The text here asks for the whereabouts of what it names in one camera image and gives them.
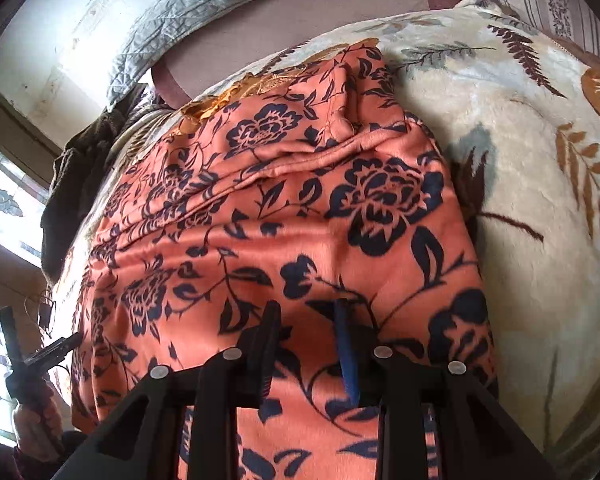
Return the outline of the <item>person's left hand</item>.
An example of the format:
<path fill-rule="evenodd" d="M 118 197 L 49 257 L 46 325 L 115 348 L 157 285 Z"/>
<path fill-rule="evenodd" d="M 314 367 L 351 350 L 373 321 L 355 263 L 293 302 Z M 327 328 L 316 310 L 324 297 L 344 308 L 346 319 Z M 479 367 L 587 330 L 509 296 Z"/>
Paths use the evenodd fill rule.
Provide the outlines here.
<path fill-rule="evenodd" d="M 12 412 L 12 426 L 24 455 L 40 462 L 53 462 L 61 456 L 62 419 L 52 396 L 40 408 L 19 403 Z"/>

